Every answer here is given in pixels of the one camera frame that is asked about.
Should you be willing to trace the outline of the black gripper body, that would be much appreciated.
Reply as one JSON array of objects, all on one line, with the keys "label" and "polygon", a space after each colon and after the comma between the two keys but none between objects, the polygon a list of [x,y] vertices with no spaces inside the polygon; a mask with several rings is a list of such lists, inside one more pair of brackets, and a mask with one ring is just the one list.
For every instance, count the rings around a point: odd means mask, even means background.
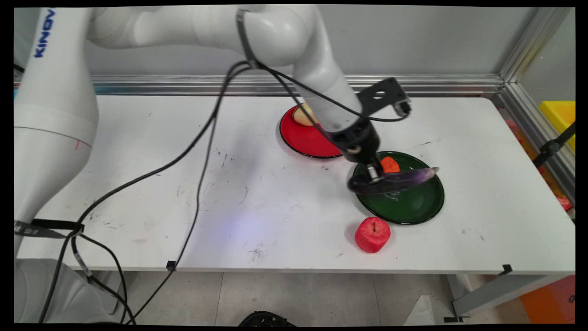
[{"label": "black gripper body", "polygon": [[371,121],[358,119],[344,130],[330,132],[329,136],[347,161],[361,164],[375,163],[380,138]]}]

